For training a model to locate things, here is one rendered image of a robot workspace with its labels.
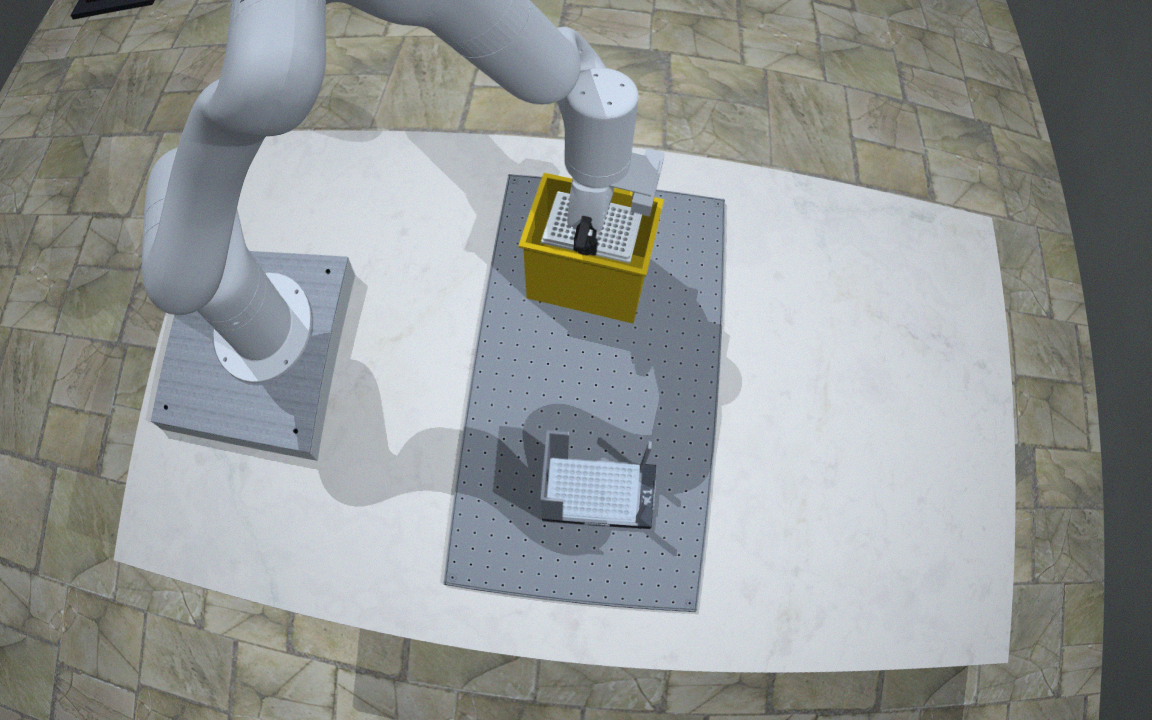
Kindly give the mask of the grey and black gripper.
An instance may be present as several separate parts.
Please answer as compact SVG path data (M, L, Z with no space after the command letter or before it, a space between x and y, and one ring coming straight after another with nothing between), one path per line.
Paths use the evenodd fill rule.
M614 188L611 185L588 185L573 179L570 209L568 209L567 217L568 225L571 225L573 228L577 225L575 236L573 236L575 238L573 240L573 251L585 256L596 255L596 243L598 243L596 232L602 232L602 223L611 206L613 192ZM589 236L589 229L593 232L593 236Z

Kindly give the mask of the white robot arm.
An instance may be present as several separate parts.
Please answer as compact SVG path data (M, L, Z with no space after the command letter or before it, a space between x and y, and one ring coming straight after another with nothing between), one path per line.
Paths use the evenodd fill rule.
M142 243L147 300L162 313L204 316L230 376L274 381L310 336L305 291L287 275L262 272L237 206L262 141L291 132L314 108L326 67L326 3L429 28L509 94L558 103L570 176L631 191L631 211L652 214L664 152L632 152L634 81L605 68L579 32L553 26L530 0L230 0L220 85L198 94L179 147L147 176Z

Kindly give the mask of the yellow open-top bin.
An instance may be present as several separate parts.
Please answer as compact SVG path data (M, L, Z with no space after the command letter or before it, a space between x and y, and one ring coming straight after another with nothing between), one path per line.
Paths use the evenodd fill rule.
M526 300L570 306L582 313L634 324L641 300L639 288L643 291L641 278L644 282L664 199L655 197L652 217L641 217L631 263L628 264L541 243L558 191L570 194L571 184L573 179L543 173L518 243L518 249L524 249Z

